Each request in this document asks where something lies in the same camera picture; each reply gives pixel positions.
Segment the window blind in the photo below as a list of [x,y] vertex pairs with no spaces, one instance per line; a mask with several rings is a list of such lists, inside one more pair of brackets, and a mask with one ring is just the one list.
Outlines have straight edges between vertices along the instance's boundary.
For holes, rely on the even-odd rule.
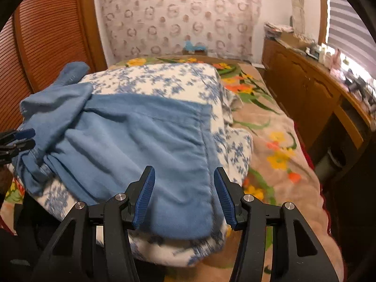
[[347,0],[329,0],[328,45],[339,48],[376,77],[376,43]]

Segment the curtain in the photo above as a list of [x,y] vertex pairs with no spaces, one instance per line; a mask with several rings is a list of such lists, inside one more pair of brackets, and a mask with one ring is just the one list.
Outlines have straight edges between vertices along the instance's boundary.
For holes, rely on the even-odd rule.
[[261,0],[100,0],[116,61],[179,54],[185,41],[251,60]]
[[305,33],[304,0],[291,0],[293,6],[293,27],[297,34]]
[[347,0],[329,0],[328,45],[339,48],[371,74],[376,75],[376,43]]

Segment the trash can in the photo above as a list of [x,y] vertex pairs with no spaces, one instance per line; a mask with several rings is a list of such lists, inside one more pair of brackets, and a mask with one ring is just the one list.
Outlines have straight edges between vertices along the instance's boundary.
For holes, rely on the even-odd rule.
[[315,174],[320,183],[333,178],[346,165],[346,158],[341,149],[328,148],[328,152],[316,165]]

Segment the blue garment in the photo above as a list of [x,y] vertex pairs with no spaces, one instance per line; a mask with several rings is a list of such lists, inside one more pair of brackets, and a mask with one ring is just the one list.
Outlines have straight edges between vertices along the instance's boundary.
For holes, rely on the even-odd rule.
[[214,188],[219,166],[211,105],[137,94],[92,95],[68,64],[45,90],[20,104],[36,146],[13,161],[32,194],[57,174],[77,199],[96,204],[124,192],[144,168],[156,171],[141,229],[167,238],[209,236],[223,220]]

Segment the louvered door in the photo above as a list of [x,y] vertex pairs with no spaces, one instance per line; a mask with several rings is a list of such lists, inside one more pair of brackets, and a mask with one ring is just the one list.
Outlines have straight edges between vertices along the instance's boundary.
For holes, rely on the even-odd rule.
[[18,58],[12,18],[0,33],[0,132],[22,122],[19,102],[31,94],[31,88]]
[[26,74],[38,90],[49,86],[68,62],[86,62],[94,71],[79,0],[24,0],[15,23]]

